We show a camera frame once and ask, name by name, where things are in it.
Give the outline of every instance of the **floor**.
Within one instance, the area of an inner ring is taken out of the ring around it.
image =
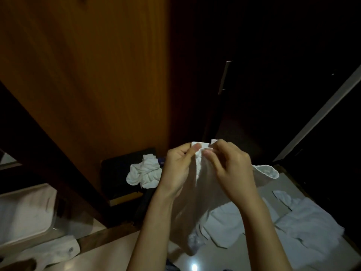
[[[286,191],[295,198],[304,197],[302,192],[283,173],[279,179],[259,188],[260,195],[274,207],[280,216],[286,214],[289,209],[273,196],[273,190]],[[137,237],[138,232],[129,234],[82,253],[67,262],[53,265],[47,268],[47,271],[125,271]],[[171,242],[169,243],[168,251],[168,258],[182,271],[191,271],[192,267],[194,268],[194,264],[197,265],[198,271],[221,271],[224,269],[232,269],[234,271],[250,270],[246,237],[244,235],[241,235],[237,242],[229,249],[219,248],[213,242],[208,242],[193,257],[182,253],[178,246]],[[316,262],[312,266],[305,266],[299,270],[345,271],[350,270],[359,261],[361,261],[361,256],[348,242],[341,239],[340,245],[332,251],[324,262]]]

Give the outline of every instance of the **white plastic object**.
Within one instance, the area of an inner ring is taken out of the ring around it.
[[[56,190],[47,183],[0,195],[0,248],[36,237],[53,222]]]

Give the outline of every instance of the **forearm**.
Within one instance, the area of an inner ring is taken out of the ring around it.
[[[127,271],[164,271],[173,198],[157,190],[154,194]]]
[[[252,270],[292,270],[279,241],[270,213],[263,200],[257,196],[251,204],[239,207]]]

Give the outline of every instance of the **person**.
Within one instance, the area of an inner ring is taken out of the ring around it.
[[[202,154],[213,164],[221,187],[239,209],[252,270],[292,270],[268,208],[258,195],[249,155],[222,139],[212,147]],[[168,151],[127,271],[165,270],[173,202],[187,179],[191,159],[200,148],[199,143],[187,143]]]

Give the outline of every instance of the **wood grain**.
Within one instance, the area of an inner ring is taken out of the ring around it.
[[[0,80],[100,191],[103,159],[169,144],[167,0],[0,0]]]

